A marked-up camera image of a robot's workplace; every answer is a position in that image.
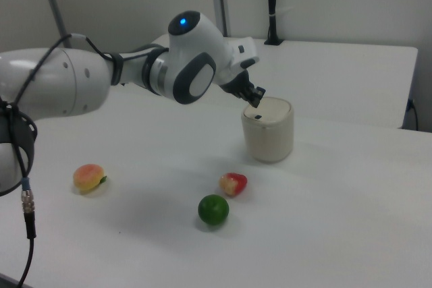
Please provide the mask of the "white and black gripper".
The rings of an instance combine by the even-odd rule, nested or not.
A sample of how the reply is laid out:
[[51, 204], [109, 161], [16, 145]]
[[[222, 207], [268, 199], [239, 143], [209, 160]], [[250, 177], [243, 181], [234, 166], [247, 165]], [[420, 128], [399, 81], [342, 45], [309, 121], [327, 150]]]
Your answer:
[[259, 61], [254, 41], [246, 37], [227, 44], [233, 52], [225, 74], [221, 75], [221, 89], [237, 98], [245, 98], [251, 107], [257, 108], [265, 89], [256, 87], [249, 79], [248, 68]]

